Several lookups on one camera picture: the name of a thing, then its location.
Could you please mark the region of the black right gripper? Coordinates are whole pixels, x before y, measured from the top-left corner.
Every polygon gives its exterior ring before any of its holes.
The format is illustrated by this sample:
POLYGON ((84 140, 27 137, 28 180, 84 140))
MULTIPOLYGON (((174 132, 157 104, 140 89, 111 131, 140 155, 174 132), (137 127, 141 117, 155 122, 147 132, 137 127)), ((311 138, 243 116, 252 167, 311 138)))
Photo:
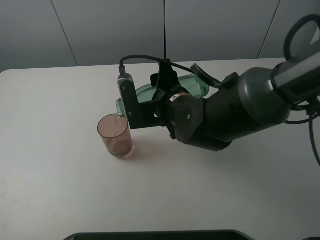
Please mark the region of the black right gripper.
MULTIPOLYGON (((171 61, 165 59, 167 63, 159 62, 158 73, 150 77, 151 86, 155 87, 155 93, 152 100, 155 102, 151 108, 151 123, 170 123, 172 121, 170 114, 170 98, 180 92, 178 85, 178 74, 173 70, 171 61)), ((200 66, 194 63, 190 67, 194 75, 212 88, 220 88, 222 83, 216 78, 206 73, 200 66)))

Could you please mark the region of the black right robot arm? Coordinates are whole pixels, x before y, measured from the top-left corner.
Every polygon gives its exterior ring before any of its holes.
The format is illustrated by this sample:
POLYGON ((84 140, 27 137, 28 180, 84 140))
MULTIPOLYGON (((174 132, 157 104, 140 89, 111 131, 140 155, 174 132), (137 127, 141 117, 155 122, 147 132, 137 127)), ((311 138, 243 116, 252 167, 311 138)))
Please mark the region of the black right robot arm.
POLYGON ((212 151, 234 140, 289 123, 292 111, 305 111, 312 124, 320 115, 320 53, 292 56, 272 69, 254 67, 213 82, 217 92, 196 98, 182 88, 166 64, 151 76, 158 100, 155 113, 173 139, 212 151))

